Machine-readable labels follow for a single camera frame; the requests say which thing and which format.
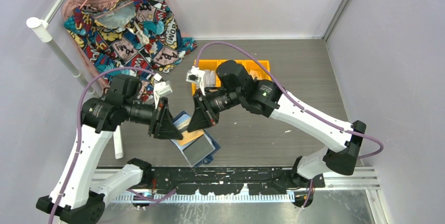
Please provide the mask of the gold credit card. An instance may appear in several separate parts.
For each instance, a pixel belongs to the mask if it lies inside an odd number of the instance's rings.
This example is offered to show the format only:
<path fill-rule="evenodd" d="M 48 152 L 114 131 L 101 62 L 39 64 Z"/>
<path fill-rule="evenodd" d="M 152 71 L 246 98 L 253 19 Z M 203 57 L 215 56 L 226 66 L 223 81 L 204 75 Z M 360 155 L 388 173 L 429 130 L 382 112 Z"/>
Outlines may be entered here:
<path fill-rule="evenodd" d="M 189 142 L 192 142 L 194 140 L 196 140 L 197 138 L 200 138 L 201 136 L 203 136 L 205 134 L 204 130 L 196 130 L 196 131 L 192 131 L 189 132 L 187 129 L 185 129 L 182 132 L 182 139 L 178 140 L 178 145 L 179 146 L 183 146 L 188 144 Z"/>

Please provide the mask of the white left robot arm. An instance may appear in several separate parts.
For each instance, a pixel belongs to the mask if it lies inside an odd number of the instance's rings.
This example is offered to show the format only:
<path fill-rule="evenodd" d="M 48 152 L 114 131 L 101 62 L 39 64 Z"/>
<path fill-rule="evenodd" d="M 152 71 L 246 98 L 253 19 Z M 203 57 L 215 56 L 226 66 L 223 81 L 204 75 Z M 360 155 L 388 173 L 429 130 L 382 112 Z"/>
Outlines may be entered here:
<path fill-rule="evenodd" d="M 36 202 L 36 208 L 49 214 L 50 220 L 97 223 L 106 206 L 121 193 L 136 185 L 146 189 L 153 184 L 152 165 L 138 158 L 100 184 L 92 184 L 104 148 L 123 122 L 147 125 L 149 136 L 156 139 L 182 139 L 168 107 L 170 82 L 155 84 L 153 104 L 135 101 L 141 85 L 137 77 L 118 74 L 105 95 L 80 101 L 77 135 L 65 169 L 53 191 Z"/>

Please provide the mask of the navy leather card holder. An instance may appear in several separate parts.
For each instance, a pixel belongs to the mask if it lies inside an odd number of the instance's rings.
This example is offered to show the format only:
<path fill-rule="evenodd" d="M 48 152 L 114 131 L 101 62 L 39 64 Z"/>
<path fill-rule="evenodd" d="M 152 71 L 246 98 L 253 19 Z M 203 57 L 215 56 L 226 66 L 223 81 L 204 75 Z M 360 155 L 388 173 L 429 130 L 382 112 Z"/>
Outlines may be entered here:
<path fill-rule="evenodd" d="M 190 118 L 187 112 L 182 111 L 173 119 L 173 122 L 179 131 L 183 132 L 187 129 Z M 178 145 L 178 140 L 170 140 L 191 167 L 209 165 L 214 160 L 214 154 L 220 150 L 220 145 L 209 133 L 204 132 L 203 136 L 183 146 Z"/>

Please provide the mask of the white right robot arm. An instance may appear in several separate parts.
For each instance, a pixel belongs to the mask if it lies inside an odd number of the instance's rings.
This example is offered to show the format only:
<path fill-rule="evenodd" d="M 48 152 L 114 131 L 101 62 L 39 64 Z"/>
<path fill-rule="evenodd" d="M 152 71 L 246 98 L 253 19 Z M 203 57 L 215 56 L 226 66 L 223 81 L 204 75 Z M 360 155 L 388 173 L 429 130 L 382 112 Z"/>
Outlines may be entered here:
<path fill-rule="evenodd" d="M 354 173 L 366 124 L 333 118 L 298 100 L 271 80 L 253 78 L 242 64 L 227 60 L 216 69 L 220 87 L 204 86 L 205 71 L 192 67 L 186 80 L 198 85 L 193 95 L 194 113 L 187 130 L 207 129 L 219 122 L 219 114 L 241 105 L 252 114 L 285 122 L 313 136 L 324 147 L 309 156 L 300 156 L 289 173 L 297 187 L 308 186 L 326 172 L 350 176 Z"/>

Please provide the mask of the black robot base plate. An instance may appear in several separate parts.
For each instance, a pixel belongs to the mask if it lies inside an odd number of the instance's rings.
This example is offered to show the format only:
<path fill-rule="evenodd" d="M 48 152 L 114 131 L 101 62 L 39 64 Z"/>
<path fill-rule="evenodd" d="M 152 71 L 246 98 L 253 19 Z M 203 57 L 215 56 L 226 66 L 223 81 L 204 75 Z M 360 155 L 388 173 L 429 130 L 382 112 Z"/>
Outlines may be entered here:
<path fill-rule="evenodd" d="M 324 188 L 322 174 L 299 184 L 290 167 L 155 167 L 150 182 L 132 190 L 164 203 L 290 202 L 308 207 L 316 189 Z"/>

